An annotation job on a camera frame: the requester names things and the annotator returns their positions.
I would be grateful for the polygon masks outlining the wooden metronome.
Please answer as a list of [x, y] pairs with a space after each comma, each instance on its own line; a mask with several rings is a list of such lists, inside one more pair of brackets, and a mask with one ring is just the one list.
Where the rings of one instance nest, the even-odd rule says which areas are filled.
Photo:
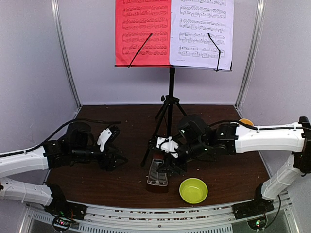
[[169, 191], [168, 176], [166, 173], [159, 173], [157, 170], [164, 164], [162, 154], [154, 154], [149, 167], [146, 180], [146, 190], [151, 193], [164, 194]]

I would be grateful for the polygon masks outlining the black perforated music stand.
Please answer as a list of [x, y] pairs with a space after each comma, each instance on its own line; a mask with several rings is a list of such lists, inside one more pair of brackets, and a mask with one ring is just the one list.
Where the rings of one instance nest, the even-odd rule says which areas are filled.
[[160, 129], [163, 119], [165, 118], [166, 112], [168, 112], [168, 121], [167, 121], [167, 135], [171, 136], [172, 132], [172, 121], [173, 121], [173, 106], [177, 106], [179, 111], [182, 113], [183, 116], [186, 116], [186, 112], [180, 104], [180, 99], [174, 96], [174, 80], [175, 80], [175, 69], [176, 67], [172, 65], [115, 65], [115, 67], [156, 67], [156, 68], [168, 68], [169, 69], [169, 93], [168, 95], [162, 96], [161, 101], [163, 102], [161, 108], [159, 109], [158, 113], [155, 116], [155, 120], [157, 120], [157, 125], [155, 127], [154, 133], [150, 137], [148, 141], [148, 147], [145, 152], [145, 155], [140, 163], [141, 167], [144, 167], [147, 161], [147, 158], [153, 149], [151, 147], [151, 143], [154, 142], [156, 139], [157, 133]]

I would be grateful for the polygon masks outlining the red sheet music paper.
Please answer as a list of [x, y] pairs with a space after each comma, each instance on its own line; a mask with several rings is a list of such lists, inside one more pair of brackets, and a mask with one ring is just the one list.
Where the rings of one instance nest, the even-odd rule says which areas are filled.
[[170, 0], [115, 1], [117, 67], [169, 66]]

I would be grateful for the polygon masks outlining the white sheet music paper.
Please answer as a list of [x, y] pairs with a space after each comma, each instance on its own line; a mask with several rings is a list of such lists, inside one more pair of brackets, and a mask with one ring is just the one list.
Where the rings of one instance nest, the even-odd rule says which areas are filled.
[[233, 23], [232, 0], [173, 0], [170, 64], [230, 71]]

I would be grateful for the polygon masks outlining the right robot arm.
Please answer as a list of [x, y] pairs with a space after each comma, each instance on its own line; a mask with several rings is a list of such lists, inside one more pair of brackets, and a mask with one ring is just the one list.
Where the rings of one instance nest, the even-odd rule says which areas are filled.
[[169, 168], [202, 155], [235, 155], [253, 151], [289, 151], [291, 154], [276, 174], [259, 185], [259, 196], [249, 203], [260, 214], [292, 182], [311, 172], [311, 126], [307, 117], [277, 126], [252, 126], [240, 120], [222, 120], [207, 125], [199, 116], [184, 117], [177, 126], [185, 144], [172, 136], [158, 139], [157, 148], [172, 156]]

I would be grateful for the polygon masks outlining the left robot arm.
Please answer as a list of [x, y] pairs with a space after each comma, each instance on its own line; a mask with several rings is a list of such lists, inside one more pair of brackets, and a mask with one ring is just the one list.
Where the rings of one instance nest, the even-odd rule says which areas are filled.
[[70, 211], [66, 197], [57, 185], [35, 185], [14, 181], [9, 177], [35, 170], [52, 170], [74, 164], [97, 162], [99, 168], [113, 171], [128, 162], [113, 140], [120, 134], [116, 125], [108, 126], [95, 138], [91, 126], [73, 122], [57, 140], [47, 140], [31, 149], [0, 156], [0, 198], [51, 207], [60, 216]]

